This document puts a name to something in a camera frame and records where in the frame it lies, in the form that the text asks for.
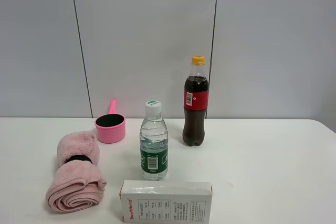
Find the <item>cola bottle yellow cap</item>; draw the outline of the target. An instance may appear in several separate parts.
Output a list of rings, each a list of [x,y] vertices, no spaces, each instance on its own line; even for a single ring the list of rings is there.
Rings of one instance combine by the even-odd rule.
[[[205,137],[209,84],[204,66],[204,56],[193,56],[192,69],[184,84],[183,141],[188,146],[200,146]]]

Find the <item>green label water bottle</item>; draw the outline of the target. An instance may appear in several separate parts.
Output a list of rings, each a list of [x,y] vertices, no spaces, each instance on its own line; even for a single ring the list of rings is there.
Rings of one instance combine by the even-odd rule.
[[[162,118],[162,104],[151,100],[145,104],[145,118],[140,128],[140,158],[146,180],[164,180],[168,172],[169,137]]]

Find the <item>white toothpaste box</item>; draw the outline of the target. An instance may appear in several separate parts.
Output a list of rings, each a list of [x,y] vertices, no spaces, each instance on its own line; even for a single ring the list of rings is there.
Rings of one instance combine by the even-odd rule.
[[[205,182],[124,181],[125,223],[209,223],[213,189]]]

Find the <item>black hair band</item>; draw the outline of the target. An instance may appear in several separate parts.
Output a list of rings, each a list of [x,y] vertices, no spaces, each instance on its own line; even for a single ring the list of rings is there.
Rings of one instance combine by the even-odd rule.
[[[74,155],[74,156],[71,156],[70,158],[68,158],[65,161],[65,164],[69,163],[71,161],[88,161],[88,162],[90,162],[92,164],[92,160],[88,156],[85,156],[85,155]]]

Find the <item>pink scoop cup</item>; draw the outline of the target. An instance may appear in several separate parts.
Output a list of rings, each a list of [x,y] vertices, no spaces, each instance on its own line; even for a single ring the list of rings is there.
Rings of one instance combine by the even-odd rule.
[[[116,113],[117,100],[111,100],[108,114],[95,120],[97,138],[101,143],[113,144],[125,137],[125,117]]]

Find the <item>rolled pink towel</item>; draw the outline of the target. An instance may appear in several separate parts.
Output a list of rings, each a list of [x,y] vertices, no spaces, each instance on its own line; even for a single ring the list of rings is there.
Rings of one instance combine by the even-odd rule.
[[[92,160],[65,161],[74,155]],[[106,180],[98,167],[100,149],[92,131],[64,136],[57,146],[57,170],[46,193],[46,203],[55,212],[70,213],[99,204],[104,196]]]

